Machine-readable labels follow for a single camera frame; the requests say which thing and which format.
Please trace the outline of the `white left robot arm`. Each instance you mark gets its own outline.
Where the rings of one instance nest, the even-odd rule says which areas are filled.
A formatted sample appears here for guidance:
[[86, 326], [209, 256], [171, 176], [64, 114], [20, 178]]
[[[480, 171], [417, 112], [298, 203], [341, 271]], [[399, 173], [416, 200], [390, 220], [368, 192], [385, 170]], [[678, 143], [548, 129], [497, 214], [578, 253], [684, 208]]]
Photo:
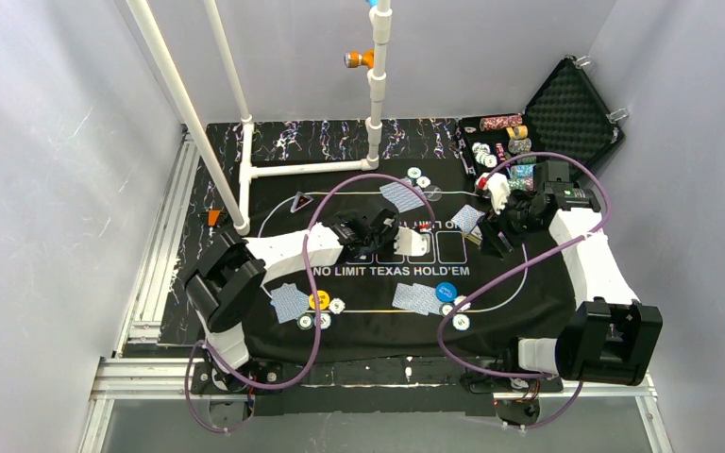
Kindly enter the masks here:
[[304, 230], [266, 238], [246, 239], [231, 227], [217, 234], [180, 276], [215, 365], [227, 372], [249, 361], [242, 321], [263, 284], [391, 248], [398, 231], [398, 214], [382, 209], [371, 218], [344, 210]]

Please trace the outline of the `blue playing card deck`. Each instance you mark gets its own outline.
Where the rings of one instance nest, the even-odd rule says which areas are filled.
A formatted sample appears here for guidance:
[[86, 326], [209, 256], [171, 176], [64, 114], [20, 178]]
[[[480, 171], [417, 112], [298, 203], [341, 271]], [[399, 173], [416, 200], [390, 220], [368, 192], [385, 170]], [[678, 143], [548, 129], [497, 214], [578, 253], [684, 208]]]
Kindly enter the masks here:
[[452, 216], [451, 222], [461, 231], [465, 239], [475, 245], [481, 245], [482, 234], [478, 222], [483, 216], [483, 211], [464, 205]]

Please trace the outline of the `yellow big blind button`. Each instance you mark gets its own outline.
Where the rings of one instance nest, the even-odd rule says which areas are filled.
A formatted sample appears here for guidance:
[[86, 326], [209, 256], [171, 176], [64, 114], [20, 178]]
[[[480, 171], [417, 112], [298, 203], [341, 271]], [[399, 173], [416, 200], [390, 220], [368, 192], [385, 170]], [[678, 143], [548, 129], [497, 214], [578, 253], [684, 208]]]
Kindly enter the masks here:
[[325, 311], [328, 309], [330, 304], [330, 297], [326, 291], [318, 290], [317, 294], [310, 294], [308, 299], [309, 307], [311, 310], [315, 310], [319, 307], [319, 310]]

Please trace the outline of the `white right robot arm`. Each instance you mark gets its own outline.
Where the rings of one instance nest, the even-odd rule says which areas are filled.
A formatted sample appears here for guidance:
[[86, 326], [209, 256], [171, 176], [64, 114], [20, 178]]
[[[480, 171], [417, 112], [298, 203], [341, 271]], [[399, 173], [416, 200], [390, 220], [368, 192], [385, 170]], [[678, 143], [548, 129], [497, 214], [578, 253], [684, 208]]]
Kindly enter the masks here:
[[518, 339], [515, 371], [568, 380], [636, 386], [646, 374], [663, 327], [659, 309], [644, 305], [622, 276], [601, 230], [606, 217], [595, 193], [569, 177], [566, 162], [533, 168], [529, 191], [511, 188], [501, 173], [481, 175], [476, 190], [492, 208], [478, 221], [481, 250], [504, 257], [534, 232], [561, 248], [576, 309], [556, 338]]

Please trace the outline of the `white blue poker chip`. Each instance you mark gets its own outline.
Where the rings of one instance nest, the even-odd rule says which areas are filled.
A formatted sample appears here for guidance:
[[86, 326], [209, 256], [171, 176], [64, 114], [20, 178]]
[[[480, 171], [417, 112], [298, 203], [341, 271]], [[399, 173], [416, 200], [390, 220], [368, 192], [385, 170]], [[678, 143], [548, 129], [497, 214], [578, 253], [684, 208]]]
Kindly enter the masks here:
[[421, 188], [421, 189], [426, 189], [426, 188], [428, 188], [428, 187], [429, 187], [429, 185], [431, 184], [431, 181], [430, 181], [430, 179], [429, 179], [428, 177], [426, 177], [426, 176], [421, 176], [421, 177], [419, 177], [419, 178], [418, 178], [418, 179], [416, 180], [416, 184], [417, 184], [417, 186], [418, 186], [419, 188]]
[[454, 308], [457, 312], [466, 312], [471, 308], [471, 303], [466, 301], [466, 296], [458, 296], [454, 299]]
[[328, 310], [335, 315], [341, 314], [346, 309], [346, 303], [340, 298], [333, 298], [329, 302]]

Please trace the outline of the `blue-backed playing card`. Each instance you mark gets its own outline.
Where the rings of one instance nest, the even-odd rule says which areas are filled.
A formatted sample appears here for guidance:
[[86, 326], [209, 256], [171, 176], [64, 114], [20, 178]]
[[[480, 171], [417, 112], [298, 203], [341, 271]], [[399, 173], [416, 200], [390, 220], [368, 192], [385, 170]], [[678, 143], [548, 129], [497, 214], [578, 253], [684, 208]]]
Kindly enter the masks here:
[[413, 285], [414, 310], [419, 314], [438, 314], [443, 302], [437, 297], [436, 289], [422, 284]]
[[297, 318], [301, 313], [301, 292], [292, 283], [271, 291], [271, 305], [281, 323]]
[[309, 297], [298, 289], [281, 288], [277, 296], [276, 313], [281, 324], [297, 320], [309, 310]]
[[401, 184], [398, 182], [391, 182], [391, 183], [388, 183], [388, 184], [385, 184], [385, 185], [379, 187], [380, 194], [390, 203], [392, 203], [392, 201], [394, 200], [396, 193], [401, 193], [401, 192], [406, 192], [406, 191], [413, 192], [412, 189], [410, 189], [407, 186], [405, 186], [404, 184]]
[[424, 291], [417, 288], [415, 285], [397, 283], [393, 296], [392, 307], [422, 315], [429, 314], [424, 302]]
[[408, 212], [424, 206], [421, 197], [412, 191], [396, 193], [392, 203], [396, 206], [399, 213]]

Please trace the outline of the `white light-blue ten chip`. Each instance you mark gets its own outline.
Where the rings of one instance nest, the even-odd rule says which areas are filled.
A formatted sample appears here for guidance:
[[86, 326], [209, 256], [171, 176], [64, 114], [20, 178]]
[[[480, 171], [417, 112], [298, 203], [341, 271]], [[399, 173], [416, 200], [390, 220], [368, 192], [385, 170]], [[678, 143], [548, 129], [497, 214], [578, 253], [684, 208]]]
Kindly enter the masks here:
[[458, 331], [467, 331], [471, 327], [471, 321], [466, 314], [457, 313], [452, 317], [452, 325]]

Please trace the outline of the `blue small blind button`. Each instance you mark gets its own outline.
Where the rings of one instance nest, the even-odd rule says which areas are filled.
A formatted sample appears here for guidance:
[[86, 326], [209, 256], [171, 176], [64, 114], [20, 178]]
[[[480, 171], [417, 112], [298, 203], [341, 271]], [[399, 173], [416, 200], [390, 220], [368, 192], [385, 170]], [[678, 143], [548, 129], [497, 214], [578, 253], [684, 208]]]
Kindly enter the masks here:
[[458, 297], [458, 290], [450, 282], [441, 282], [435, 288], [435, 295], [442, 303], [451, 303]]

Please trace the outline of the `green poker chip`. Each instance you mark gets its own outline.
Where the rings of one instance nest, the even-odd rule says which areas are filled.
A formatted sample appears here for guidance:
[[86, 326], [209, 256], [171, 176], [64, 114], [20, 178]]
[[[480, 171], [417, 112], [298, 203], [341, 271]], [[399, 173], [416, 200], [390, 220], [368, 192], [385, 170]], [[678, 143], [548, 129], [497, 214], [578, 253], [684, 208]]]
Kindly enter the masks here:
[[454, 305], [451, 303], [445, 303], [441, 306], [440, 314], [443, 317], [448, 317], [454, 311]]
[[303, 314], [297, 318], [297, 326], [302, 330], [314, 328], [314, 318], [310, 314]]

